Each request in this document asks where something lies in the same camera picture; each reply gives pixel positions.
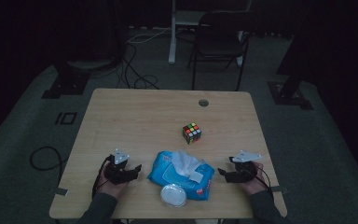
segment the blue wipes package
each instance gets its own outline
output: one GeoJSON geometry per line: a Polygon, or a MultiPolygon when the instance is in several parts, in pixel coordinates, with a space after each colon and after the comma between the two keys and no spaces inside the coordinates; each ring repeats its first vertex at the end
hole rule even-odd
{"type": "Polygon", "coordinates": [[[191,180],[190,177],[179,175],[172,163],[172,153],[170,151],[161,151],[157,155],[153,169],[147,178],[155,184],[162,187],[174,184],[185,190],[187,198],[191,200],[208,200],[209,191],[214,175],[214,168],[207,163],[203,163],[195,170],[201,179],[191,180]]]}

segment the rubik's cube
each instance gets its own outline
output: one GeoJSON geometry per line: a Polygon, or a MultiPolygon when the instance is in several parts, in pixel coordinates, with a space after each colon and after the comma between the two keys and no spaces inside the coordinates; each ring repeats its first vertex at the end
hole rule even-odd
{"type": "Polygon", "coordinates": [[[201,138],[201,130],[199,126],[197,126],[196,123],[190,123],[183,127],[183,137],[189,145],[195,141],[199,141],[201,138]]]}

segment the wet wipes package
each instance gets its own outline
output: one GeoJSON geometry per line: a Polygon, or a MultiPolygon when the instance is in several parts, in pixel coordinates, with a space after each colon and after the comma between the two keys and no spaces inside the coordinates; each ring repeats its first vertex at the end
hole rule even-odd
{"type": "Polygon", "coordinates": [[[180,150],[159,152],[147,178],[162,187],[179,186],[188,199],[203,201],[209,198],[213,175],[212,166],[180,150]]]}

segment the white lid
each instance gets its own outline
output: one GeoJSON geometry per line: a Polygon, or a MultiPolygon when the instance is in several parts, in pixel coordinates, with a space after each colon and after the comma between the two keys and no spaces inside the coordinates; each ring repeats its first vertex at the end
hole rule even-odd
{"type": "Polygon", "coordinates": [[[168,205],[181,207],[186,203],[186,192],[181,187],[170,184],[162,188],[161,200],[168,205]]]}

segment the dark background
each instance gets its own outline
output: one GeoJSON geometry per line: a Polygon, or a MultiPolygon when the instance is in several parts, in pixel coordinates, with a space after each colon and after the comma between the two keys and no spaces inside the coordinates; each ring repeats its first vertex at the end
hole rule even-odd
{"type": "MultiPolygon", "coordinates": [[[[0,0],[0,124],[52,64],[48,47],[53,36],[68,60],[97,57],[80,7],[85,2],[0,0]]],[[[123,26],[171,25],[171,1],[119,2],[123,26]]],[[[177,0],[177,8],[210,10],[222,2],[177,0]]],[[[266,35],[294,37],[277,73],[299,76],[318,88],[358,161],[358,1],[254,0],[251,9],[262,15],[266,35]]]]}

